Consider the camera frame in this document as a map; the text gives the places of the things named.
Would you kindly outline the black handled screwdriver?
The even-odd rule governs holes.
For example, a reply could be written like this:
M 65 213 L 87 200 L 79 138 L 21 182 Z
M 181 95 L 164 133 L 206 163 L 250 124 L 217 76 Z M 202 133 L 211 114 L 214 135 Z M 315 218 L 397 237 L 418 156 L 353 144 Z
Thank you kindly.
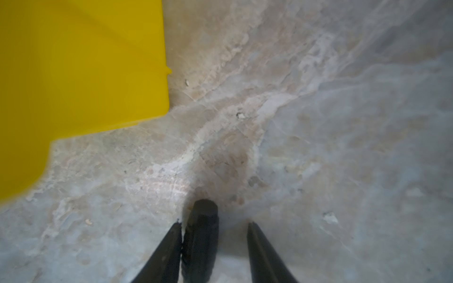
M 197 200 L 189 215 L 182 247 L 181 268 L 185 283 L 207 283 L 218 251 L 219 216 L 217 204 Z

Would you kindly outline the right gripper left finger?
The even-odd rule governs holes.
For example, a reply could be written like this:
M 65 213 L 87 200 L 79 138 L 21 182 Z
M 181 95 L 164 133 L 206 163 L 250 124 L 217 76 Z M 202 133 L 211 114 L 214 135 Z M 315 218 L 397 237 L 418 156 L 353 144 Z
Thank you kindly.
M 133 283 L 177 283 L 182 251 L 182 224 L 174 223 Z

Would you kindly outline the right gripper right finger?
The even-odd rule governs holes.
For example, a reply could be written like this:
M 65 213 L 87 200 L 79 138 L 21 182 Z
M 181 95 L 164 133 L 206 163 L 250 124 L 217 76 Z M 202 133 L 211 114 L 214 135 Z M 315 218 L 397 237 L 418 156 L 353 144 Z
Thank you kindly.
M 248 224 L 247 244 L 253 283 L 297 283 L 255 222 Z

